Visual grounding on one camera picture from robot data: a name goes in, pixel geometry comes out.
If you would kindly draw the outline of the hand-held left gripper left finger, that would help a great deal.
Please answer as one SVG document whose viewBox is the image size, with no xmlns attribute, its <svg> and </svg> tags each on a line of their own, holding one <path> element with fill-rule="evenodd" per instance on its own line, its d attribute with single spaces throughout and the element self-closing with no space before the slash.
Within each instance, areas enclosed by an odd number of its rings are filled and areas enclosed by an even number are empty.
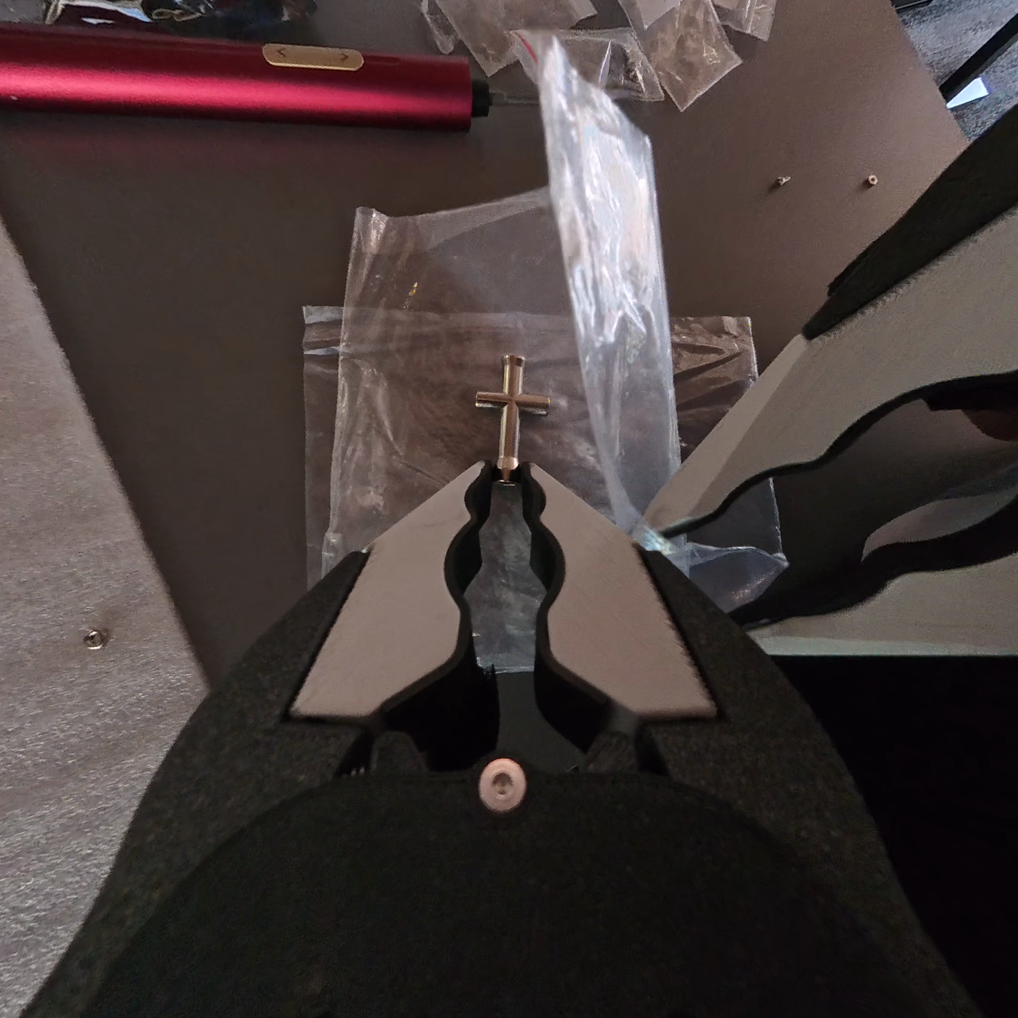
<svg viewBox="0 0 1018 1018">
<path fill-rule="evenodd" d="M 366 723 L 479 668 L 465 593 L 493 465 L 472 465 L 344 564 L 359 571 L 296 694 L 297 719 Z"/>
</svg>

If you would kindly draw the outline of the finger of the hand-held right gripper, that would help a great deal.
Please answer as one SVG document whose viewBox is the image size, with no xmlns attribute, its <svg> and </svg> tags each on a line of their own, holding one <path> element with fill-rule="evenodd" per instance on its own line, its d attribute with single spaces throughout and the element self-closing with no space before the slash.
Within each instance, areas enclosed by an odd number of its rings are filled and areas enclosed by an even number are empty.
<svg viewBox="0 0 1018 1018">
<path fill-rule="evenodd" d="M 857 565 L 732 619 L 771 655 L 1016 655 L 1017 511 L 914 509 Z"/>
<path fill-rule="evenodd" d="M 821 461 L 853 426 L 938 388 L 1016 375 L 1017 219 L 991 222 L 862 312 L 794 338 L 644 513 L 695 528 L 745 489 Z"/>
</svg>

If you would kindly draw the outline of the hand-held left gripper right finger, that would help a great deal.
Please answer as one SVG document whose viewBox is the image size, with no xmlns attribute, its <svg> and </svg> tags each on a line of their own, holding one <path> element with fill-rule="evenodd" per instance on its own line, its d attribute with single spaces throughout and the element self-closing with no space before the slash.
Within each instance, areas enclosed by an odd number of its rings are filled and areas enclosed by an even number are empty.
<svg viewBox="0 0 1018 1018">
<path fill-rule="evenodd" d="M 545 719 L 715 718 L 643 549 L 540 466 L 521 466 L 520 486 L 545 588 L 533 669 Z"/>
</svg>

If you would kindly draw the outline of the large clear parts bag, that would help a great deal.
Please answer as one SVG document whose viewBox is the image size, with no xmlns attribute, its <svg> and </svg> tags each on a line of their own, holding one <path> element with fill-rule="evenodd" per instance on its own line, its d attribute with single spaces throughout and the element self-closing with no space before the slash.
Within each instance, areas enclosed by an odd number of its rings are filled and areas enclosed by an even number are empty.
<svg viewBox="0 0 1018 1018">
<path fill-rule="evenodd" d="M 528 391 L 551 398 L 529 417 L 520 451 L 614 522 L 595 450 L 572 324 L 521 312 L 344 312 L 304 308 L 305 509 L 309 586 L 353 551 L 479 460 L 497 456 L 496 411 L 475 390 L 502 381 L 502 357 L 526 358 Z M 682 458 L 757 379 L 749 318 L 672 317 L 674 393 Z M 479 577 L 467 591 L 483 669 L 523 672 L 536 649 L 543 588 L 512 490 L 494 494 L 480 531 Z M 771 480 L 691 533 L 694 582 L 726 611 L 762 595 L 788 567 Z"/>
</svg>

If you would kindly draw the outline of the clear screw bag red zip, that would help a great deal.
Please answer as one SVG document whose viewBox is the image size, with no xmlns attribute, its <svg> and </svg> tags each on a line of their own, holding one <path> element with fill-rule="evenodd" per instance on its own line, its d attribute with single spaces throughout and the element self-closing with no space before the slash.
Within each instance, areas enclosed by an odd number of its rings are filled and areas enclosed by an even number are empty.
<svg viewBox="0 0 1018 1018">
<path fill-rule="evenodd" d="M 668 318 L 651 140 L 582 73 L 566 32 L 517 30 L 538 86 L 551 210 L 561 242 L 596 463 L 614 521 L 727 608 L 788 565 L 773 483 L 736 499 L 700 538 L 656 538 L 644 516 L 757 380 L 751 321 Z"/>
</svg>

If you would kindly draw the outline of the silver cross wrench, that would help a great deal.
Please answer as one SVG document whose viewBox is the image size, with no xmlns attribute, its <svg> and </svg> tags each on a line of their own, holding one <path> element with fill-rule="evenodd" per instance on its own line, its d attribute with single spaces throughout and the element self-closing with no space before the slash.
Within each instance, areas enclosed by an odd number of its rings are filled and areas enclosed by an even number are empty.
<svg viewBox="0 0 1018 1018">
<path fill-rule="evenodd" d="M 475 397 L 477 409 L 494 410 L 500 414 L 498 454 L 495 459 L 497 482 L 504 486 L 516 483 L 520 466 L 520 417 L 524 414 L 548 414 L 551 400 L 548 396 L 523 392 L 525 357 L 507 353 L 502 358 L 502 388 L 499 391 L 479 391 Z"/>
</svg>

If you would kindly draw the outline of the pile of clear parts bags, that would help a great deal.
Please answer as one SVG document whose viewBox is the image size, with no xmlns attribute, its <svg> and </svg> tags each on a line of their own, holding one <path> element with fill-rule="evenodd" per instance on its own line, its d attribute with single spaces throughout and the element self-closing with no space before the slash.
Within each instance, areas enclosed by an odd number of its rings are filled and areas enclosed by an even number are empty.
<svg viewBox="0 0 1018 1018">
<path fill-rule="evenodd" d="M 519 64 L 534 84 L 555 38 L 580 77 L 614 99 L 686 110 L 741 59 L 731 32 L 766 42 L 774 1 L 620 1 L 625 21 L 595 29 L 592 1 L 416 2 L 440 52 L 462 45 L 488 77 Z"/>
</svg>

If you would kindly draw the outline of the white foam mat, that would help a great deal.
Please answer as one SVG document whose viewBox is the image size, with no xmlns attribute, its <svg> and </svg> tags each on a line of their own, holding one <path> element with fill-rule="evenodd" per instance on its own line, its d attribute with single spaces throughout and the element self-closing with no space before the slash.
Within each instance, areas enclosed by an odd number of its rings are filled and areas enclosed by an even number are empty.
<svg viewBox="0 0 1018 1018">
<path fill-rule="evenodd" d="M 5 227 L 1 587 L 1 998 L 17 1016 L 207 685 Z"/>
</svg>

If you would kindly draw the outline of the flat clear plastic bag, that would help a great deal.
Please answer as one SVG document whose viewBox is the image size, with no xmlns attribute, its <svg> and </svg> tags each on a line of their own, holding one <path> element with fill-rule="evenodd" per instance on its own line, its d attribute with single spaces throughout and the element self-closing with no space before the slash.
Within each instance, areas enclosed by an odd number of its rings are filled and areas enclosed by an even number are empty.
<svg viewBox="0 0 1018 1018">
<path fill-rule="evenodd" d="M 549 189 L 420 215 L 358 208 L 344 305 L 372 312 L 568 315 Z"/>
</svg>

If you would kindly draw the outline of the red electric screwdriver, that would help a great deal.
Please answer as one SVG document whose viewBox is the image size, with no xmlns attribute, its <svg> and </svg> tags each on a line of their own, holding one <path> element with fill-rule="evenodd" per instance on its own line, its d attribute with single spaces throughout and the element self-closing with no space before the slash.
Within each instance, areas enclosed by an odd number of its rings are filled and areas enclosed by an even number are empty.
<svg viewBox="0 0 1018 1018">
<path fill-rule="evenodd" d="M 2 23 L 4 109 L 466 131 L 516 102 L 451 56 Z"/>
</svg>

